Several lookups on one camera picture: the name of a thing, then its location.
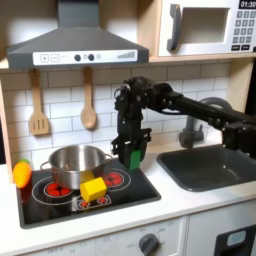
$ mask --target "tile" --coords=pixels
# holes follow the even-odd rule
[[[72,119],[58,118],[50,119],[51,133],[57,132],[71,132],[72,131]]]
[[[72,87],[72,101],[84,101],[84,87]],[[93,99],[111,99],[111,85],[94,85]]]
[[[201,65],[170,66],[167,80],[196,79],[200,77]]]
[[[7,124],[8,137],[18,138],[29,136],[29,125],[28,122],[11,123]]]
[[[214,78],[184,80],[183,92],[197,92],[213,90]]]
[[[26,90],[27,105],[33,105],[32,90]],[[47,88],[41,90],[42,103],[60,103],[71,101],[70,88]]]
[[[54,133],[52,135],[53,147],[92,142],[92,132],[89,130]]]
[[[122,83],[130,78],[130,69],[98,69],[93,70],[93,84]]]
[[[34,110],[32,106],[10,107],[5,109],[7,123],[29,121]],[[49,105],[43,105],[43,112],[50,118]]]
[[[142,115],[143,115],[143,120],[141,121],[141,123],[146,123],[147,121],[147,109],[142,109]],[[117,112],[115,113],[111,113],[112,117],[111,117],[111,125],[112,126],[117,126]]]
[[[228,89],[229,77],[217,77],[214,82],[214,90]]]
[[[168,120],[163,122],[163,132],[181,131],[186,126],[186,119]]]
[[[93,142],[113,140],[118,136],[116,127],[99,128],[93,131]]]
[[[81,122],[80,116],[75,116],[72,118],[73,121],[73,130],[80,131],[84,130],[85,127]],[[99,114],[97,115],[97,128],[99,127],[109,127],[111,126],[111,113],[108,114]]]
[[[217,91],[207,91],[207,92],[198,92],[197,100],[200,101],[209,97],[218,97],[226,100],[227,91],[226,90],[217,90]]]
[[[132,77],[144,76],[152,80],[166,80],[166,67],[133,68]]]
[[[201,77],[221,77],[229,76],[230,64],[207,64],[202,66]]]
[[[55,71],[49,72],[49,87],[82,86],[81,71]]]
[[[173,80],[173,81],[167,81],[167,83],[172,87],[172,89],[175,92],[182,92],[182,80]]]
[[[179,116],[163,115],[151,109],[148,109],[148,113],[147,113],[147,122],[171,120],[171,119],[178,119],[178,118]]]
[[[32,163],[34,166],[34,170],[40,170],[41,164],[47,162],[49,156],[58,149],[59,148],[47,148],[32,151]],[[51,166],[50,164],[47,164],[43,168],[51,168]]]
[[[94,100],[94,110],[97,114],[116,112],[115,99],[109,100]]]
[[[24,90],[17,91],[3,91],[4,106],[25,106],[26,94]]]
[[[88,143],[87,145],[101,149],[105,154],[111,154],[110,140]]]
[[[9,143],[11,153],[52,147],[52,139],[49,135],[10,139]]]
[[[158,134],[163,132],[163,122],[154,122],[154,123],[143,123],[141,128],[151,128],[151,134]]]
[[[51,104],[51,118],[79,116],[84,108],[84,102]]]
[[[149,147],[159,146],[159,145],[168,145],[177,142],[177,132],[162,133],[162,134],[153,134],[152,141],[148,144]]]
[[[17,164],[21,159],[27,159],[30,162],[30,164],[32,164],[31,152],[24,151],[11,154],[12,167],[14,167],[15,164]]]
[[[48,87],[47,73],[41,73],[40,77],[40,87]],[[2,74],[0,78],[3,91],[31,89],[28,73]]]

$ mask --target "white cabinet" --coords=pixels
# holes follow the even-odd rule
[[[214,251],[218,235],[240,230],[255,224],[256,200],[191,215],[189,218],[187,246],[184,256],[215,256]],[[229,236],[226,245],[232,243],[232,239],[236,239],[238,242],[243,241],[243,230],[234,232],[234,234],[236,235]],[[254,256],[256,255],[255,242],[251,255],[220,255]]]

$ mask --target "microwave door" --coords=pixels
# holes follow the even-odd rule
[[[163,0],[159,56],[231,53],[239,1]]]

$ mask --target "gray range hood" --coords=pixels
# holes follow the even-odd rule
[[[98,0],[58,0],[59,28],[7,49],[10,69],[147,63],[148,49],[99,27]]]

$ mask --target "knob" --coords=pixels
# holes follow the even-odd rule
[[[89,54],[88,59],[89,59],[90,61],[93,61],[93,60],[94,60],[94,55],[93,55],[93,54]]]
[[[150,256],[160,246],[159,240],[154,234],[147,234],[139,241],[139,248],[145,256]]]
[[[81,56],[79,54],[75,55],[74,58],[75,58],[76,61],[80,61],[81,60]]]

